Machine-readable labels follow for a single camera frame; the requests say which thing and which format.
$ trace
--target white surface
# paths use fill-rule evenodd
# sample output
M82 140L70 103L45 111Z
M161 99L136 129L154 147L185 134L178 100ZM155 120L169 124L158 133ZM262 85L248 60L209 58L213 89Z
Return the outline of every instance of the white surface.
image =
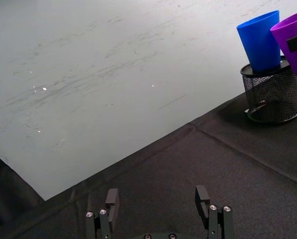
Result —
M236 26L297 0L0 0L0 158L48 199L243 91Z

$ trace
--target table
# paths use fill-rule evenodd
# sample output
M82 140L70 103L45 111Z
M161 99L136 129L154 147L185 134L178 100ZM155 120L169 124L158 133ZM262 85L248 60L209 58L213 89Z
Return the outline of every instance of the table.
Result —
M85 213L103 207L110 188L120 190L115 238L206 238L194 203L202 184L233 208L237 238L297 239L297 118L262 125L246 108L245 95L224 103L0 227L0 238L84 238Z

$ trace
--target scratch mark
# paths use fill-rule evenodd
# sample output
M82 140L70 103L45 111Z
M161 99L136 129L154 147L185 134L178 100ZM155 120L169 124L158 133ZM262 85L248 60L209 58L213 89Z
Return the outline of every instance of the scratch mark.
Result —
M168 26L169 23L172 23L174 20L176 20L176 19L178 19L180 17L182 17L182 16L173 17L172 19L170 19L170 20L168 20L166 22L163 22L163 23L155 26L154 28L162 28L162 29L164 29L165 27Z
M119 44L117 44L116 46L114 46L110 52L105 56L105 58L109 58L110 56L113 56L115 54L118 53L118 51L120 50L120 46L123 44L123 42L120 42Z
M163 105L163 106L161 106L160 108L158 108L158 110L161 110L161 109L163 109L164 107L166 107L166 106L169 106L169 105L173 104L174 102L176 102L176 101L178 101L178 100L182 99L182 98L183 98L183 97L185 97L185 96L186 96L186 95L183 95L183 96L181 96L181 97L178 97L178 98L176 98L175 100L173 100L173 101L171 101L171 102L167 103L166 105Z
M181 43L181 44L177 44L177 45L175 45L176 47L183 47L183 46L186 46L186 44L188 44L190 41L193 41L193 40L196 40L196 39L198 39L197 37L194 37L194 38L189 38L187 41L185 41L185 42L183 42L183 43Z
M62 146L64 146L65 145L65 139L63 139L63 140L61 140L61 142L59 142L59 143L55 143L54 145L52 145L52 148L53 149L56 149L56 148L60 148L60 147L62 147Z
M92 23L90 23L89 25L87 25L88 27L91 27L91 28L95 28L96 27L96 23L97 23L98 21L97 20L95 20L94 22L92 22Z
M175 4L176 0L159 0L153 7L158 7L163 4L173 5Z
M122 20L123 20L123 18L119 18L119 19L113 21L112 24L117 23L117 22L122 21Z
M78 107L74 108L74 109L71 111L71 113L75 112L75 111L76 111L77 109L79 109L80 107L82 107L82 104L79 105Z
M154 56L157 55L157 52L147 55L144 57L139 57L132 61L124 62L122 64L110 65L104 67L97 72L91 74L85 74L84 76L76 77L71 79L71 81L60 80L55 87L50 88L48 91L44 91L44 94L35 94L32 88L23 91L21 94L9 98L6 101L6 104L0 109L6 109L16 105L16 108L13 107L11 112L13 114L22 114L24 110L28 108L38 109L39 107L45 104L53 104L57 99L63 99L66 96L77 92L83 92L86 95L91 94L100 90L102 87L110 87L119 82L114 82L114 79L118 75L119 71L125 68L140 67L144 62L149 61ZM3 122L2 127L6 127L10 122Z
M68 79L72 79L74 77L77 77L77 75L74 75L74 76L68 76Z
M148 37L146 37L147 39L150 39L150 38L153 38L153 37L155 37L155 36L158 36L160 33L157 33L157 34L154 34L154 35L152 35L152 36L148 36Z
M193 4L191 4L191 5L188 5L187 7L182 8L182 10L188 9L188 8L190 8L190 7L192 7L192 6L197 5L197 4L198 4L198 2L193 3Z
M58 39L51 41L50 45L57 44L60 47L65 46L65 45L71 43L72 40L79 38L80 36L83 36L84 34L85 34L84 32L80 33L80 34L77 34L77 33L69 34L64 37L60 37Z

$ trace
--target mesh cup holder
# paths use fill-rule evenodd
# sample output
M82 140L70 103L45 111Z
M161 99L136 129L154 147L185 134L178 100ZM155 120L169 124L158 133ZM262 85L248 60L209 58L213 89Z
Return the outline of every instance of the mesh cup holder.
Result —
M241 69L249 105L248 118L260 123L282 123L297 117L297 77L288 61L269 72Z

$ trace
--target plastic cup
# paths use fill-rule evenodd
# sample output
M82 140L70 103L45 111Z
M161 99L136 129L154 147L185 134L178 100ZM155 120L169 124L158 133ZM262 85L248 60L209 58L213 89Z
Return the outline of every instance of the plastic cup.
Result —
M255 72L280 66L280 48L270 32L279 22L279 11L272 11L240 24L237 31Z
M297 50L291 52L288 45L288 40L297 37L297 13L272 27L271 32L297 75Z

